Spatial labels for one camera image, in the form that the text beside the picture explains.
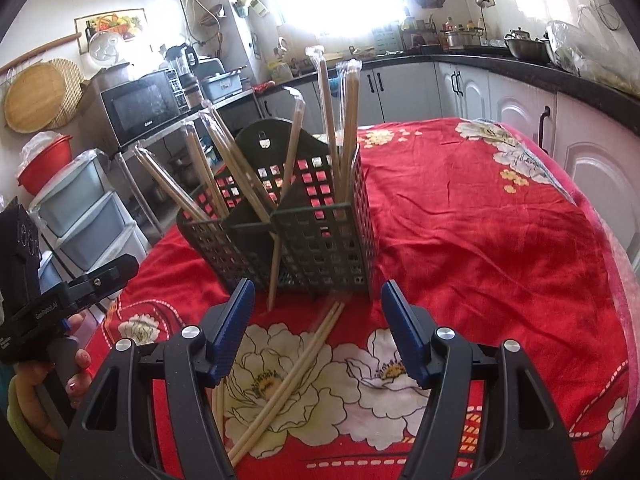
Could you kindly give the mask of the left hand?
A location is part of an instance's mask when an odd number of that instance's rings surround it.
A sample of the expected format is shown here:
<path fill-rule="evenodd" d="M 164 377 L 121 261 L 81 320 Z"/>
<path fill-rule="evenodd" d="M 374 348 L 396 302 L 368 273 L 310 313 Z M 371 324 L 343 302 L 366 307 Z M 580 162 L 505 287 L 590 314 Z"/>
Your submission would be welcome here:
<path fill-rule="evenodd" d="M 91 356 L 85 349 L 78 349 L 74 361 L 77 373 L 66 382 L 64 389 L 70 407 L 77 410 L 92 382 L 92 377 L 88 373 Z M 37 394 L 37 388 L 49 376 L 58 379 L 55 365 L 49 362 L 23 362 L 17 363 L 14 370 L 13 383 L 17 406 L 20 408 L 27 425 L 36 437 L 47 446 L 58 448 L 63 437 L 53 425 L 51 417 L 43 408 Z"/>

